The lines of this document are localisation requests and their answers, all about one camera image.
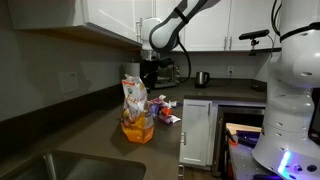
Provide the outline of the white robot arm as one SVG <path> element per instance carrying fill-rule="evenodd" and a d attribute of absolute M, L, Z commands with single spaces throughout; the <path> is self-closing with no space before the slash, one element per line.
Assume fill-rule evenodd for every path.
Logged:
<path fill-rule="evenodd" d="M 254 159 L 285 179 L 319 180 L 320 147 L 308 138 L 320 87 L 320 0 L 281 0 L 281 54 L 268 63 L 267 102 Z"/>

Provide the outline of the round perforated robot base plate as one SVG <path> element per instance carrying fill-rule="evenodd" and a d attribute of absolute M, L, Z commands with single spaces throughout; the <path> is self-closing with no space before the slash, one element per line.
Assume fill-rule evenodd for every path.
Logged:
<path fill-rule="evenodd" d="M 235 180 L 320 180 L 319 146 L 307 138 L 276 141 L 259 149 L 242 136 L 228 140 Z"/>

